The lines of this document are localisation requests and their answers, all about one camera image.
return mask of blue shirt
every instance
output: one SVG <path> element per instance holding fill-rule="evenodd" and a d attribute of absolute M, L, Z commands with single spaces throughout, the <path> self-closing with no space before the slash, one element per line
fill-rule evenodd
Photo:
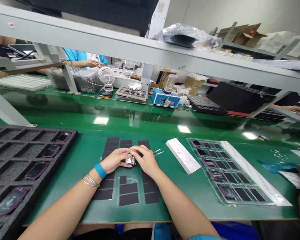
<path fill-rule="evenodd" d="M 86 52 L 81 52 L 78 50 L 73 50 L 73 49 L 69 49 L 69 48 L 65 48 L 65 51 L 68 53 L 68 55 L 66 54 L 66 58 L 68 61 L 74 61 L 74 62 L 79 62 L 79 61 L 86 61 L 87 60 L 87 54 Z M 103 55 L 97 55 L 99 56 L 100 59 L 98 59 L 99 62 L 102 62 L 105 65 L 108 65 L 108 61 L 106 59 L 105 56 Z"/>

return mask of clear plastic tray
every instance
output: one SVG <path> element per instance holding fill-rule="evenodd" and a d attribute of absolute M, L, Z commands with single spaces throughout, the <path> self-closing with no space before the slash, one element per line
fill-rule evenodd
<path fill-rule="evenodd" d="M 224 205 L 275 205 L 219 141 L 188 138 L 203 172 Z"/>

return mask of sticker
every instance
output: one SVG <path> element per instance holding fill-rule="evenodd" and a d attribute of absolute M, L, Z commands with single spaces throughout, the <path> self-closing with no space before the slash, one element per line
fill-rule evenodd
<path fill-rule="evenodd" d="M 9 25 L 10 28 L 16 28 L 16 25 L 14 25 L 13 22 L 8 22 L 8 25 Z"/>

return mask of green workbench surface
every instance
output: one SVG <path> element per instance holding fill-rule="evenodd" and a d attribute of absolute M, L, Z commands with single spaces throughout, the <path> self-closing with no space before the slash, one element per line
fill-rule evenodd
<path fill-rule="evenodd" d="M 297 190 L 281 175 L 270 174 L 256 160 L 276 162 L 271 150 L 288 156 L 289 162 L 300 163 L 300 157 L 290 149 L 300 148 L 300 125 L 271 123 L 262 120 L 217 116 L 195 111 L 164 108 L 154 105 L 127 103 L 109 99 L 42 90 L 28 93 L 0 89 L 5 97 L 29 122 L 39 127 L 71 128 L 79 132 L 78 139 L 58 171 L 42 193 L 27 220 L 31 223 L 42 211 L 64 194 L 102 156 L 106 136 L 120 139 L 149 140 L 152 150 L 163 148 L 156 157 L 158 165 L 169 178 L 211 220 L 294 219 L 297 214 Z M 270 142 L 252 139 L 265 135 Z M 213 192 L 202 170 L 187 175 L 165 145 L 179 138 L 191 152 L 187 137 L 229 141 L 294 207 L 224 206 Z M 118 176 L 131 169 L 120 168 Z M 83 223 L 170 221 L 162 199 L 145 205 L 140 183 L 140 167 L 134 167 L 130 181 L 138 182 L 139 203 L 118 207 L 118 193 L 112 200 L 92 201 L 82 218 Z"/>

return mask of electric fan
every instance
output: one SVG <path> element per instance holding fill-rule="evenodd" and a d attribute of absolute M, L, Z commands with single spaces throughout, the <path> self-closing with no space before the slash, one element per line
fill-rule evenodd
<path fill-rule="evenodd" d="M 98 72 L 98 78 L 100 81 L 105 84 L 100 92 L 104 89 L 106 92 L 112 92 L 113 87 L 112 83 L 114 82 L 114 73 L 109 67 L 102 67 Z"/>

